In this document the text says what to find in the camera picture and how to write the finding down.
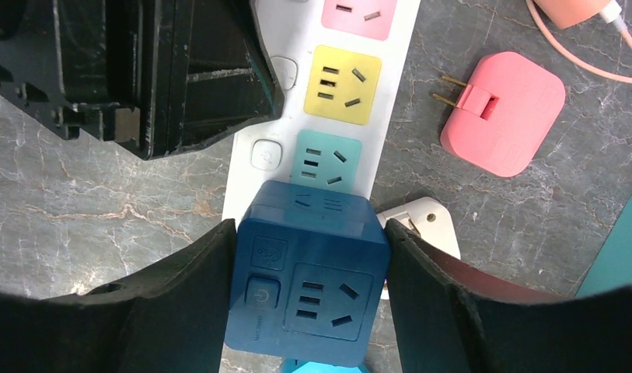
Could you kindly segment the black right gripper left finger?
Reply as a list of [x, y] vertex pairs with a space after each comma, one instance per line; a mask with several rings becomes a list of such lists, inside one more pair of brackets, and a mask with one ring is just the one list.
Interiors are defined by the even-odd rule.
[[85, 295], [0, 292], [0, 372], [217, 372], [236, 226]]

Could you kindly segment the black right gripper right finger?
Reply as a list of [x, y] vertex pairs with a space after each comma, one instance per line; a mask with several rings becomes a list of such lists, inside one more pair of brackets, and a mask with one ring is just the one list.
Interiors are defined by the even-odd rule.
[[387, 274], [405, 372], [632, 372], [632, 285], [565, 298], [504, 281], [395, 220]]

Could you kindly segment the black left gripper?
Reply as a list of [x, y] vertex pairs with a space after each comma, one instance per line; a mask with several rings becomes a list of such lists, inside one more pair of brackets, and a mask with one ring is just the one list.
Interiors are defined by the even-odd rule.
[[86, 132], [141, 159], [281, 117], [285, 94], [253, 1], [158, 4], [150, 145], [142, 1], [0, 1], [0, 96], [61, 139]]

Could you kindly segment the white plug adapter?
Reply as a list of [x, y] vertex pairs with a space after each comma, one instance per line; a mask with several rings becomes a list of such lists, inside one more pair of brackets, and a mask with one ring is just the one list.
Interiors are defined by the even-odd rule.
[[448, 253], [461, 258], [455, 227], [449, 210], [431, 197], [405, 203], [377, 214], [382, 227], [390, 219], [396, 219], [421, 237], [424, 241]]

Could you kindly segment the white long power strip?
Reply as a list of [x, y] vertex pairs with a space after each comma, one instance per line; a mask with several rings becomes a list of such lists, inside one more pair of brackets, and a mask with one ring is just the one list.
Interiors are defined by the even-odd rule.
[[420, 8], [417, 1], [254, 3], [285, 105], [280, 118], [235, 134], [222, 216], [236, 223], [236, 236], [267, 181], [370, 202]]

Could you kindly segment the dark blue cube socket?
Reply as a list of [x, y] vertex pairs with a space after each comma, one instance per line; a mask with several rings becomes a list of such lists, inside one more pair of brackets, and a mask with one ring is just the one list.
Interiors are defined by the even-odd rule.
[[359, 365], [390, 258], [366, 198], [267, 181], [237, 228], [225, 344]]

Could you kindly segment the teal power strip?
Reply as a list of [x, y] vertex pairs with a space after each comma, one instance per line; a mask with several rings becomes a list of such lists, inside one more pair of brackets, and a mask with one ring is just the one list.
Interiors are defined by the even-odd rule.
[[632, 285], [632, 195], [590, 266], [576, 296]]

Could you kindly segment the pink plug adapter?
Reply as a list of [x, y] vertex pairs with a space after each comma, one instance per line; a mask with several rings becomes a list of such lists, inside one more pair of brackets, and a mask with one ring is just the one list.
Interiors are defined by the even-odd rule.
[[496, 176], [525, 170], [565, 103], [555, 74], [513, 51], [481, 58], [440, 134], [450, 154]]

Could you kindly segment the orange usb charger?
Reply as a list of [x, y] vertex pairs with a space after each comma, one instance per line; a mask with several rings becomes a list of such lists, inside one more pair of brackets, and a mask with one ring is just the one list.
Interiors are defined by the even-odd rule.
[[535, 0], [534, 1], [559, 28], [567, 29], [600, 15], [605, 23], [620, 17], [622, 7], [615, 0]]

